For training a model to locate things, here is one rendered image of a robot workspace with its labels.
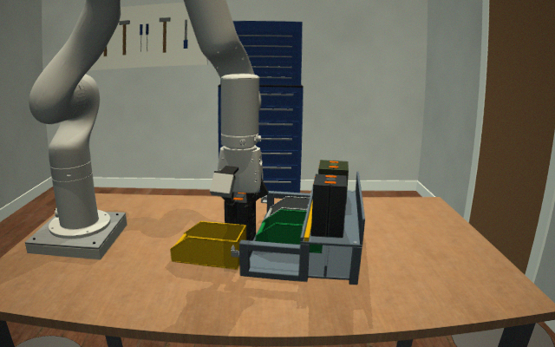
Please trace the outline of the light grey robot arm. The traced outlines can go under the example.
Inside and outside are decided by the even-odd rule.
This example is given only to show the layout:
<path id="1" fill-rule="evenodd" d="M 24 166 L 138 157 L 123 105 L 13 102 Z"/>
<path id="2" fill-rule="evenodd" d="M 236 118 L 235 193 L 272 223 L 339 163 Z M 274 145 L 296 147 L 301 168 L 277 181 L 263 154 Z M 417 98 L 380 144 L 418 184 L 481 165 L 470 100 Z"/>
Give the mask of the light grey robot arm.
<path id="1" fill-rule="evenodd" d="M 261 141 L 259 77 L 238 39 L 226 0 L 184 0 L 199 47 L 221 79 L 221 145 L 248 149 Z M 89 139 L 100 106 L 95 80 L 85 75 L 107 47 L 121 18 L 121 0 L 86 0 L 74 30 L 37 78 L 31 114 L 60 122 L 49 144 L 55 194 L 52 235 L 79 239 L 105 230 L 110 216 L 97 210 Z M 253 74 L 253 75 L 248 75 Z M 232 197 L 238 167 L 214 171 L 210 193 Z"/>

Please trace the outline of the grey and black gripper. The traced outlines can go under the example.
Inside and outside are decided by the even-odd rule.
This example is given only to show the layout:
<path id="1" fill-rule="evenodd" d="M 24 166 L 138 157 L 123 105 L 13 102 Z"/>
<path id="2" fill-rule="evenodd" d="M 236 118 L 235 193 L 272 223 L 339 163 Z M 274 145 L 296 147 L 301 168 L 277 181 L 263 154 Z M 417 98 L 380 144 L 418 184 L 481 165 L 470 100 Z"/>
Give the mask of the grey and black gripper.
<path id="1" fill-rule="evenodd" d="M 246 193 L 245 221 L 249 222 L 253 216 L 253 203 L 266 196 L 269 192 L 264 184 L 260 147 L 255 145 L 248 149 L 230 149 L 223 146 L 219 152 L 218 171 L 221 171 L 225 166 L 238 167 L 238 171 L 234 174 L 236 179 L 233 192 Z M 236 217 L 234 193 L 232 193 L 231 198 L 222 197 L 227 204 L 230 220 L 234 220 Z"/>

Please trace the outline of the grey metal shelf rack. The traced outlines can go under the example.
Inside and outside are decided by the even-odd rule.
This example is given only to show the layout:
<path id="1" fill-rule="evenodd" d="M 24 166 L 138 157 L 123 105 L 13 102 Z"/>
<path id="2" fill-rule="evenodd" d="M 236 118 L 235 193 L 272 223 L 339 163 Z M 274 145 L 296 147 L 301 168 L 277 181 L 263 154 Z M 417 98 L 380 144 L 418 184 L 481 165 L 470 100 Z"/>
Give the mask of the grey metal shelf rack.
<path id="1" fill-rule="evenodd" d="M 239 258 L 240 276 L 301 282 L 307 282 L 308 278 L 341 279 L 348 280 L 349 285 L 358 285 L 365 226 L 358 171 L 357 180 L 357 193 L 352 190 L 347 191 L 343 238 L 310 236 L 309 241 L 304 241 L 313 186 L 311 193 L 269 191 L 261 198 L 261 203 L 267 203 L 267 213 L 274 205 L 274 198 L 283 199 L 286 196 L 310 198 L 300 245 L 261 242 L 255 241 L 255 238 L 253 241 L 240 240 L 239 251 L 236 251 L 234 246 L 231 248 L 232 257 Z M 362 224 L 358 229 L 361 220 Z M 322 253 L 310 252 L 310 245 L 322 245 Z"/>

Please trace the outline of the yellow flat bar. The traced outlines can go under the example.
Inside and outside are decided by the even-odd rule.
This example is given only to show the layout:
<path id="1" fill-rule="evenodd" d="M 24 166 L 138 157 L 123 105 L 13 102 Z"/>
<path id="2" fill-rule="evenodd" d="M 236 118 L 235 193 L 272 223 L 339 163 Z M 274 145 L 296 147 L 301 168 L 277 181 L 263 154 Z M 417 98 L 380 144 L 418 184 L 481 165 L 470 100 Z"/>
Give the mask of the yellow flat bar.
<path id="1" fill-rule="evenodd" d="M 309 238 L 310 238 L 311 215 L 312 215 L 312 203 L 311 203 L 310 215 L 309 215 L 309 218 L 308 218 L 308 223 L 307 223 L 306 231 L 305 231 L 305 235 L 304 235 L 304 241 L 309 241 Z"/>

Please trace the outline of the olive green case with orange latches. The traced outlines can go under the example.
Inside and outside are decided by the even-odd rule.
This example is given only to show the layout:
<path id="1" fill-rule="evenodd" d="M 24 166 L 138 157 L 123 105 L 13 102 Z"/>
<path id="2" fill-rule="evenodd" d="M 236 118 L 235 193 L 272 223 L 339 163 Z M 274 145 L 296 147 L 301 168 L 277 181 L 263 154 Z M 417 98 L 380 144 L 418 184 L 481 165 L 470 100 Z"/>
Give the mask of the olive green case with orange latches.
<path id="1" fill-rule="evenodd" d="M 349 166 L 347 161 L 320 160 L 318 174 L 346 175 L 348 188 Z"/>

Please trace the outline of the yellow bin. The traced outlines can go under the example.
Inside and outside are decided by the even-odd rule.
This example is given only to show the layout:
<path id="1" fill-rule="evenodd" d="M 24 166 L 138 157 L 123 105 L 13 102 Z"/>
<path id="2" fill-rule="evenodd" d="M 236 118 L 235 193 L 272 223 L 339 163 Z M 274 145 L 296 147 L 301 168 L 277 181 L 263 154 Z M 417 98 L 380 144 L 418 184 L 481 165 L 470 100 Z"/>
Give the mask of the yellow bin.
<path id="1" fill-rule="evenodd" d="M 170 248 L 171 260 L 237 270 L 239 258 L 231 257 L 231 248 L 239 251 L 240 240 L 246 240 L 246 225 L 200 221 Z"/>

